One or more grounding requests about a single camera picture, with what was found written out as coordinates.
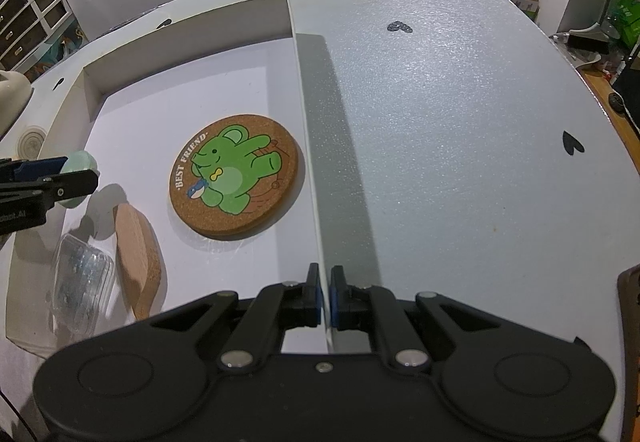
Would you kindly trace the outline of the half-round cork piece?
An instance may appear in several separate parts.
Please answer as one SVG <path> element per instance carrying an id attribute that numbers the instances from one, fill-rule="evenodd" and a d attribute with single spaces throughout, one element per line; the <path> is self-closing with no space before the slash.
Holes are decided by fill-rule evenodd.
<path id="1" fill-rule="evenodd" d="M 162 281 L 160 247 L 149 220 L 128 202 L 114 209 L 114 230 L 126 301 L 138 321 L 146 320 Z"/>

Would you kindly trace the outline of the round cork frog coaster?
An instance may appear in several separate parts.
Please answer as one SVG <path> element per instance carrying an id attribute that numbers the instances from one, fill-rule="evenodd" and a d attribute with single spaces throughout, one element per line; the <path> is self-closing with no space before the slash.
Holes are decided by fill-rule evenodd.
<path id="1" fill-rule="evenodd" d="M 172 209 L 193 231 L 225 240 L 284 207 L 298 175 L 294 136 L 270 117 L 236 114 L 196 132 L 171 168 Z"/>

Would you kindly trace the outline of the white drawer cabinet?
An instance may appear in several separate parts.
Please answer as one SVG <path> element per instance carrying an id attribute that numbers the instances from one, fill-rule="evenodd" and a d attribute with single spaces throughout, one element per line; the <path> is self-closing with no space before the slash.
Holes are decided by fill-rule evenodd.
<path id="1" fill-rule="evenodd" d="M 66 0 L 3 0 L 1 68 L 29 68 L 73 19 Z"/>

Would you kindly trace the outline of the mint green round disc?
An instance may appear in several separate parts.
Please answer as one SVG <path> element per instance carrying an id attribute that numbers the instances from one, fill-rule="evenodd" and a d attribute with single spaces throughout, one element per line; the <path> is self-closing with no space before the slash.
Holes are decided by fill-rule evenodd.
<path id="1" fill-rule="evenodd" d="M 66 209 L 78 207 L 91 196 L 99 185 L 100 172 L 94 157 L 85 150 L 67 156 L 67 162 L 58 174 L 61 183 L 56 190 L 58 203 Z"/>

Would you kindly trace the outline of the clear plastic blister case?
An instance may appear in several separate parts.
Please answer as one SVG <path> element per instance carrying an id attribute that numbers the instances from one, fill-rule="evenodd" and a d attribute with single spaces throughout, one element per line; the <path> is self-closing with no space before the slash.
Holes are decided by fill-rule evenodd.
<path id="1" fill-rule="evenodd" d="M 51 312 L 56 330 L 90 337 L 111 297 L 115 262 L 103 250 L 64 234 L 54 256 Z"/>

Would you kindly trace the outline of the white shallow tray box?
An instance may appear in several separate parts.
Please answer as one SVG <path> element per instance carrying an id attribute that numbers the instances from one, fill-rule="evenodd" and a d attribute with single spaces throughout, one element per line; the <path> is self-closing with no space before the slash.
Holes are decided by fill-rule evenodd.
<path id="1" fill-rule="evenodd" d="M 273 219 L 236 240 L 194 232 L 171 206 L 176 158 L 195 146 L 198 130 L 236 114 L 277 121 L 306 153 L 288 0 L 246 0 L 190 17 L 157 11 L 39 77 L 2 153 L 15 154 L 18 141 L 37 130 L 42 156 L 85 150 L 100 180 L 80 206 L 53 208 L 43 226 L 13 235 L 2 248 L 2 338 L 39 356 L 64 346 L 51 310 L 58 241 L 71 232 L 113 252 L 113 210 L 122 202 L 145 214 L 160 243 L 163 278 L 154 312 L 218 289 L 251 297 L 271 283 L 302 278 L 319 257 L 306 169 Z"/>

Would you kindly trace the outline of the beige round lid container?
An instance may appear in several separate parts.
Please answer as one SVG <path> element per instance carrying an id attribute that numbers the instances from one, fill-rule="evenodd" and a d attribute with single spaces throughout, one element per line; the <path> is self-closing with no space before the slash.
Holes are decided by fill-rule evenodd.
<path id="1" fill-rule="evenodd" d="M 47 133 L 37 126 L 26 127 L 16 143 L 17 156 L 26 160 L 37 160 Z"/>

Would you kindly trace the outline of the beige cat-ear ceramic holder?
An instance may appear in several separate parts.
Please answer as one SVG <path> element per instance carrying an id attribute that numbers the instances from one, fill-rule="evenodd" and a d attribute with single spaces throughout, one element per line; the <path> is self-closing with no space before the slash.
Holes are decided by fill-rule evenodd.
<path id="1" fill-rule="evenodd" d="M 20 72 L 0 72 L 0 136 L 3 138 L 32 97 L 32 84 Z"/>

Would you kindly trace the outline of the green box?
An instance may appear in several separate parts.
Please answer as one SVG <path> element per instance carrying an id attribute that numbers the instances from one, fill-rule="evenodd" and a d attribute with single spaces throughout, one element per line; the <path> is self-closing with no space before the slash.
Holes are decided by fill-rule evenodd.
<path id="1" fill-rule="evenodd" d="M 608 21 L 620 35 L 625 46 L 632 49 L 639 38 L 640 2 L 638 0 L 618 0 L 608 14 Z"/>

